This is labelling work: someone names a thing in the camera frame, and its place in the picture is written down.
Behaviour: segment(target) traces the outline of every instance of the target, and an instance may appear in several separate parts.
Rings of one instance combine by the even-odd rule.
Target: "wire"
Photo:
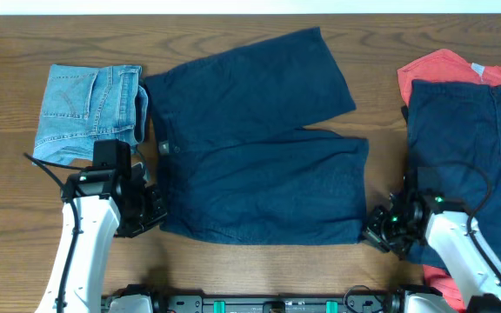
[[[30,156],[28,153],[23,153],[24,157],[29,159],[31,162],[33,162],[35,165],[37,165],[40,169],[42,169],[48,176],[53,179],[54,182],[59,186],[61,191],[64,193],[65,191],[65,185],[55,174],[51,172],[40,160]],[[57,305],[57,313],[63,313],[63,308],[65,306],[64,303],[64,295],[65,295],[65,285],[67,284],[67,277],[69,276],[69,269],[70,269],[70,264],[72,262],[73,254],[75,252],[75,247],[77,245],[77,239],[78,239],[78,234],[79,234],[79,225],[80,225],[80,219],[78,218],[78,210],[77,206],[75,205],[75,202],[73,201],[73,195],[71,193],[67,193],[65,195],[67,197],[67,202],[70,204],[70,209],[73,212],[73,219],[75,220],[75,225],[72,230],[72,238],[70,241],[70,246],[69,246],[69,252],[67,253],[67,258],[65,259],[65,265],[63,266],[63,274],[61,275],[61,281],[59,282],[59,292],[57,294],[56,298],[56,305]]]
[[[48,162],[48,161],[44,161],[44,160],[40,160],[40,159],[36,159],[36,160],[39,163],[42,163],[44,165],[58,167],[58,168],[61,168],[61,169],[67,169],[67,170],[85,170],[84,168],[77,167],[77,166],[62,165],[62,164],[52,163],[52,162]]]
[[[484,179],[484,182],[486,183],[486,194],[484,195],[483,200],[481,200],[481,202],[478,204],[478,206],[469,214],[469,217],[467,218],[467,233],[469,234],[469,237],[473,241],[475,248],[477,248],[478,253],[480,253],[480,255],[483,257],[483,259],[486,261],[486,263],[488,263],[488,266],[491,268],[491,270],[494,272],[494,275],[496,275],[496,278],[501,283],[500,271],[498,270],[498,268],[496,268],[496,265],[494,265],[492,260],[486,255],[483,248],[480,246],[480,243],[478,243],[478,240],[475,237],[475,232],[472,230],[472,227],[471,227],[471,223],[472,223],[473,218],[484,207],[486,202],[488,202],[488,199],[491,197],[491,194],[492,194],[491,180],[486,175],[486,173],[484,173],[484,171],[481,170],[479,167],[477,167],[471,163],[464,162],[464,161],[446,161],[446,162],[442,162],[442,163],[437,163],[436,165],[432,165],[429,167],[436,168],[436,167],[443,167],[445,165],[454,165],[454,164],[463,165],[471,170],[476,171]]]
[[[349,309],[352,313],[358,313],[357,311],[355,311],[348,303],[347,303],[347,296],[349,295],[350,292],[352,292],[355,288],[358,288],[358,287],[362,287],[362,288],[365,288],[366,290],[368,291],[372,291],[370,288],[366,287],[365,285],[355,285],[351,288],[349,288],[349,290],[347,290],[347,292],[345,292],[345,296],[344,296],[344,305],[347,307],[347,309]],[[374,313],[377,313],[377,312],[382,312],[382,310],[384,309],[384,304],[382,302],[382,300],[380,300],[379,297],[377,297],[376,295],[372,295],[374,296],[374,298],[376,299],[376,301],[378,301],[378,303],[380,303],[380,306],[382,307],[381,310],[378,310]]]

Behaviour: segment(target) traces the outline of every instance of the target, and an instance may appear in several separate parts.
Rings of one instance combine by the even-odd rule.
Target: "pink fabric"
[[[409,105],[412,93],[411,82],[414,79],[433,83],[465,82],[498,86],[501,84],[501,67],[473,65],[473,63],[467,63],[465,59],[451,50],[441,49],[397,70],[397,79],[401,97]],[[423,269],[426,284],[440,290],[454,310],[464,312],[465,305],[453,279],[444,270],[428,265],[424,265]]]

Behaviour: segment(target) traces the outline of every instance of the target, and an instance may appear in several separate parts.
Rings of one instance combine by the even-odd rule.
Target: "denim pocket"
[[[87,119],[97,73],[98,69],[52,66],[43,95],[41,115]]]

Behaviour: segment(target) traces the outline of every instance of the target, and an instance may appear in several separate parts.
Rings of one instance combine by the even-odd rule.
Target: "waistband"
[[[413,80],[412,85],[413,92],[429,94],[451,94],[462,97],[480,96],[481,93],[487,95],[489,92],[494,95],[501,94],[501,85],[491,87],[489,85],[477,83],[431,83],[420,79]]]

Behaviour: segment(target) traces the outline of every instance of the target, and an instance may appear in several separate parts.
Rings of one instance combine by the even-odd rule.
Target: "wooden table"
[[[371,208],[400,187],[404,170],[396,69],[440,48],[501,65],[501,16],[0,17],[0,312],[37,307],[61,233],[57,186],[21,156],[32,152],[51,64],[142,64],[151,75],[316,25],[357,102],[355,112],[317,126],[369,139]],[[154,171],[153,134],[142,150]],[[337,294],[421,276],[419,266],[364,245],[227,246],[153,230],[113,242],[104,291],[147,282],[207,294]]]

